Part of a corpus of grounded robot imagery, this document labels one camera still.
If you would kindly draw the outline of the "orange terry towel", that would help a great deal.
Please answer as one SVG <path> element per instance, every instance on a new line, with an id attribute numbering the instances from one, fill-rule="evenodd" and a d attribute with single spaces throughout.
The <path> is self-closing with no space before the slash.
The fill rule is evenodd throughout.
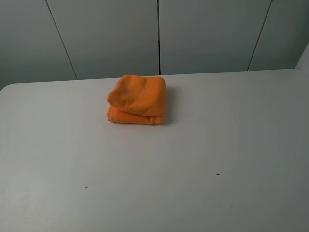
<path id="1" fill-rule="evenodd" d="M 112 123 L 159 125 L 164 122 L 167 88 L 164 78 L 125 75 L 107 97 Z"/>

